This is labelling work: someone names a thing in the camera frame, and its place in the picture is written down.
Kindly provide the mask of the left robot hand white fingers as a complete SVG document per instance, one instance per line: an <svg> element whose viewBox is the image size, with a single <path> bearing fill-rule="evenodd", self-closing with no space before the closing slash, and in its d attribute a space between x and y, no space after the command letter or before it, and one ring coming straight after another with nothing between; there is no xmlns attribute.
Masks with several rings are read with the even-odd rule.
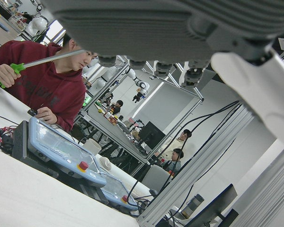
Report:
<svg viewBox="0 0 284 227"><path fill-rule="evenodd" d="M212 68L284 143L284 0L44 0L67 32L102 63L189 62Z"/></svg>

